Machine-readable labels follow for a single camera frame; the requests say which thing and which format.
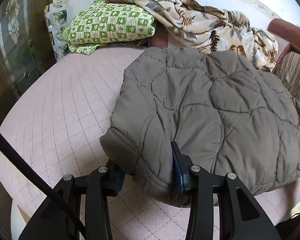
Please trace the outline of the grey hooded puffer jacket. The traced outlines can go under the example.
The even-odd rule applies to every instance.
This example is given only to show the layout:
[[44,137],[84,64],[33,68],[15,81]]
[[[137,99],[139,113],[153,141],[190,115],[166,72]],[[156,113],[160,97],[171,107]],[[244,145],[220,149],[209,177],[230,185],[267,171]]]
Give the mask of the grey hooded puffer jacket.
[[171,142],[253,195],[272,191],[300,177],[300,103],[232,51],[148,48],[125,69],[100,143],[145,194],[189,207],[174,188]]

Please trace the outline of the pink quilted bed cover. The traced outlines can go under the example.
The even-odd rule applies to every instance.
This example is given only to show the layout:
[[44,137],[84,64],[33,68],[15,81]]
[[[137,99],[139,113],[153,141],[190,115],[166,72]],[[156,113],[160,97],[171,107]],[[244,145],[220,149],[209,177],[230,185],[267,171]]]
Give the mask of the pink quilted bed cover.
[[[113,47],[91,55],[69,54],[45,72],[28,90],[39,96],[40,137],[33,148],[33,170],[50,186],[64,175],[86,176],[109,157],[100,139],[123,84],[125,69],[146,49]],[[300,201],[300,177],[284,187],[255,195],[277,224]],[[184,239],[189,207],[163,203],[145,194],[126,173],[122,191],[108,200],[114,239]]]

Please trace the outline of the black pole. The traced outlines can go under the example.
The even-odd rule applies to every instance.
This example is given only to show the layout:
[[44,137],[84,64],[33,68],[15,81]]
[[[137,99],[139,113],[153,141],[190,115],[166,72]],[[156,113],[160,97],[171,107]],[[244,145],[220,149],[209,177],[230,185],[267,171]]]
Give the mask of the black pole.
[[27,164],[27,162],[16,152],[8,141],[0,134],[0,151],[2,154],[40,191],[42,191],[53,202],[58,203],[64,212],[77,226],[83,237],[86,237],[86,229],[81,220],[75,215],[72,208]]

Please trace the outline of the striped floral brown cushion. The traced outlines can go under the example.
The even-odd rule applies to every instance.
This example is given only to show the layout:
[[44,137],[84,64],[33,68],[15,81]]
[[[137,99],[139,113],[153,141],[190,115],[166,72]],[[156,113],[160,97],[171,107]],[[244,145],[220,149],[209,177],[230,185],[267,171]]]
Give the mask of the striped floral brown cushion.
[[292,97],[300,102],[300,54],[289,51],[280,57],[273,70]]

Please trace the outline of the dark wooden glass-door wardrobe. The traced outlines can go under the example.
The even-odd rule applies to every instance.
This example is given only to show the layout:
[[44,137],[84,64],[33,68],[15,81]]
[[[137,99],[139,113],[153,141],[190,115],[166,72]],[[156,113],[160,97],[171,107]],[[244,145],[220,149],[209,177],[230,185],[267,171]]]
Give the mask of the dark wooden glass-door wardrobe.
[[[0,133],[29,163],[40,137],[39,96],[27,90],[55,62],[44,8],[52,0],[2,0],[0,4]],[[41,201],[39,191],[0,152],[0,226],[11,233],[12,206],[25,212]]]

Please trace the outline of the leaf-patterned beige blanket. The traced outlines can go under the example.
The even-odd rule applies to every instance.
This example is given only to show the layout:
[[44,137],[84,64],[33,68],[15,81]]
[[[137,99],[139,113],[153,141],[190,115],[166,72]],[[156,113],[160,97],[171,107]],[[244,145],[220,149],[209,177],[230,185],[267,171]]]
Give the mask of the leaf-patterned beige blanket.
[[278,43],[270,32],[250,26],[239,11],[202,6],[195,0],[106,0],[133,4],[150,13],[181,45],[202,54],[230,50],[259,70],[275,67]]

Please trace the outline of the green white patterned pillow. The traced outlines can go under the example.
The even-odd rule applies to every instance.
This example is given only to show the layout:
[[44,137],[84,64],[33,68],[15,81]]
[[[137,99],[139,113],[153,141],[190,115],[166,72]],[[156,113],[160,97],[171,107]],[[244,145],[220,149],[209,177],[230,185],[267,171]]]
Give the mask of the green white patterned pillow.
[[63,31],[72,53],[90,55],[113,42],[129,42],[155,34],[155,18],[134,4],[94,0]]

